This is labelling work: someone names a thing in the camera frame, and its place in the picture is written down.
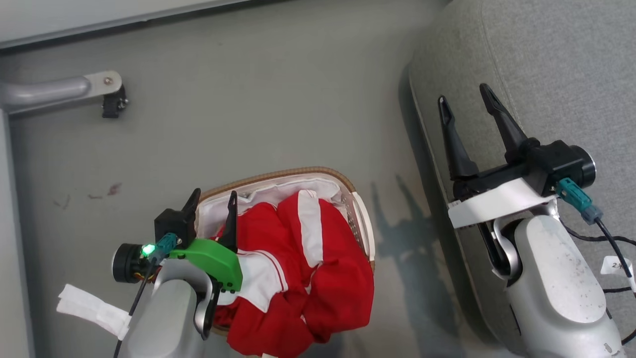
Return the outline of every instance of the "black cable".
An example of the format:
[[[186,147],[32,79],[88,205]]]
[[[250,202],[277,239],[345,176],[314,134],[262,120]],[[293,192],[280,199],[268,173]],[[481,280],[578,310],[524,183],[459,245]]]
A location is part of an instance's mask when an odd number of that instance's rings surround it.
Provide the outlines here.
[[[605,224],[603,224],[603,221],[600,218],[594,219],[594,222],[597,223],[598,227],[603,232],[603,235],[605,235],[605,237],[609,241],[609,244],[612,245],[614,252],[616,252],[616,256],[618,256],[618,261],[620,261],[621,265],[623,266],[623,271],[625,271],[625,275],[627,275],[627,278],[632,278],[632,272],[630,271],[629,266],[627,266],[625,257],[623,256],[621,249],[618,248],[618,244],[616,244],[616,241],[614,240],[612,234],[609,233],[609,230],[607,230]]]
[[[612,245],[612,248],[614,249],[614,252],[616,252],[616,256],[618,257],[618,260],[621,262],[621,265],[623,266],[623,269],[625,270],[625,274],[627,275],[628,278],[632,277],[632,273],[630,272],[629,267],[627,266],[625,262],[625,257],[623,257],[623,254],[621,253],[621,250],[618,248],[618,245],[616,244],[616,242],[622,241],[622,242],[626,242],[636,246],[636,241],[628,239],[623,236],[612,236],[612,234],[609,233],[609,230],[607,229],[605,224],[603,224],[603,222],[599,218],[595,219],[594,222],[596,222],[600,230],[603,232],[604,236],[599,236],[595,238],[591,236],[579,235],[577,232],[567,227],[565,223],[563,223],[563,220],[561,220],[561,224],[563,225],[567,233],[579,240],[589,241],[589,242],[600,242],[605,240],[609,241],[609,244]],[[620,287],[618,289],[604,289],[603,293],[617,293],[617,292],[626,292],[631,290],[632,290],[631,287]],[[636,337],[636,329],[634,329],[634,331],[630,333],[627,337],[623,338],[623,340],[621,340],[621,344],[623,346],[626,345],[632,339],[634,339],[634,337]]]
[[[621,287],[619,289],[603,289],[603,293],[604,294],[615,294],[615,293],[626,292],[626,291],[631,291],[631,290],[632,290],[631,287]]]
[[[583,240],[583,241],[589,241],[589,242],[601,242],[601,241],[605,241],[607,238],[605,236],[583,236],[578,234],[576,231],[570,229],[569,227],[567,227],[565,225],[565,223],[563,223],[563,221],[561,221],[561,224],[563,224],[563,227],[565,228],[565,230],[567,230],[567,233],[574,236],[575,238],[579,239],[579,240]],[[613,236],[614,240],[616,241],[622,241],[625,243],[629,243],[632,244],[634,246],[636,246],[636,240],[632,240],[632,239],[628,239],[624,236]]]
[[[636,329],[634,329],[634,332],[630,333],[629,336],[625,337],[622,341],[621,344],[622,345],[626,345],[627,343],[629,343],[632,339],[634,339],[634,337],[636,337]]]
[[[135,296],[135,301],[132,302],[132,306],[130,307],[130,311],[128,311],[128,315],[132,317],[132,314],[135,313],[135,309],[139,304],[139,299],[141,298],[141,294],[144,293],[144,288],[148,283],[148,278],[150,274],[153,272],[153,268],[155,268],[156,257],[150,262],[148,266],[148,270],[146,271],[146,275],[144,276],[144,280],[141,282],[141,286],[139,286],[139,290],[137,291],[137,295]],[[119,351],[121,349],[121,341],[117,341],[117,346],[115,346],[115,353],[113,354],[113,358],[117,358],[119,356]]]

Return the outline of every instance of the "teal connector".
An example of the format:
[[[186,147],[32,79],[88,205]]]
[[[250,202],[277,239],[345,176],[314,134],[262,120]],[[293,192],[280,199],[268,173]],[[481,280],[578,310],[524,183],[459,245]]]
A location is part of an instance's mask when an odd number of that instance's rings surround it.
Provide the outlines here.
[[[148,261],[152,262],[152,259],[156,259],[156,264],[159,264],[177,247],[178,240],[179,238],[173,233],[163,235],[161,240],[155,244],[155,248],[148,254]]]
[[[564,178],[556,185],[556,193],[563,201],[572,205],[583,217],[588,225],[594,224],[597,218],[603,217],[603,212],[592,205],[592,199],[585,194],[572,179]]]
[[[559,180],[556,193],[579,213],[592,205],[592,199],[570,178]]]

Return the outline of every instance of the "gray sofa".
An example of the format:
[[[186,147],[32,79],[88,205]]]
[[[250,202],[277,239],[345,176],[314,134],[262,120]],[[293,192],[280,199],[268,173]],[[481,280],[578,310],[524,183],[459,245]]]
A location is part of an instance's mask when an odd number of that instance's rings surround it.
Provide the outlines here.
[[[488,83],[528,136],[557,139],[590,152],[597,180],[587,192],[605,211],[614,235],[636,237],[636,2],[632,0],[455,0],[422,37],[410,68],[413,96],[446,200],[452,198],[436,100],[443,94],[457,130],[480,169],[504,164],[495,122],[486,112],[479,84]],[[570,207],[563,221],[581,234],[599,236]],[[457,232],[481,314],[510,349],[525,349],[504,295],[491,273],[476,229]],[[607,242],[577,241],[598,273]],[[636,248],[619,243],[629,259]],[[597,275],[603,288],[624,278]],[[636,329],[630,292],[607,294],[622,337]],[[627,346],[636,355],[636,342]]]

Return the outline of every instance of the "gray floor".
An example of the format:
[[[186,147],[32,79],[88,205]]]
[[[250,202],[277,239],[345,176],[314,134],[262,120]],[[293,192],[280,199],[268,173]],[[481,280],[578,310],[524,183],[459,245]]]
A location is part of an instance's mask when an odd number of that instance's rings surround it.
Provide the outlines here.
[[[57,294],[71,283],[128,308],[137,287],[113,281],[112,253],[152,240],[154,217],[192,188],[314,165],[355,183],[378,259],[371,324],[308,356],[509,356],[459,308],[466,278],[450,279],[460,259],[443,255],[398,99],[442,7],[294,0],[2,55],[0,77],[21,82],[115,69],[132,101],[119,120],[87,103],[11,121],[38,357],[112,356],[110,334],[55,313]],[[237,355],[219,337],[207,353]]]

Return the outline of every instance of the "white stripe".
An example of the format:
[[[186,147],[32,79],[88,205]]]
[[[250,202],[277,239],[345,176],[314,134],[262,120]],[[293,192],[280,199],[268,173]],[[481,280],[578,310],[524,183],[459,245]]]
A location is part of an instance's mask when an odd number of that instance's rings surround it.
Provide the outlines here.
[[[243,272],[241,291],[235,294],[231,294],[230,291],[221,293],[218,305],[227,306],[237,297],[242,297],[266,313],[272,297],[278,292],[288,290],[287,282],[281,276],[283,271],[280,263],[267,251],[238,250],[238,254],[238,263]]]
[[[280,262],[278,261],[278,259],[276,259],[274,255],[264,250],[256,250],[254,252],[259,252],[269,257],[270,259],[272,259],[272,261],[274,262],[274,266],[276,266],[276,268],[278,269],[280,280],[282,281],[282,290],[283,291],[289,290],[289,285],[287,284],[287,280],[285,279],[285,271],[283,271],[282,266],[280,265]]]
[[[303,253],[309,267],[322,262],[322,222],[318,195],[313,190],[298,192],[298,220]]]

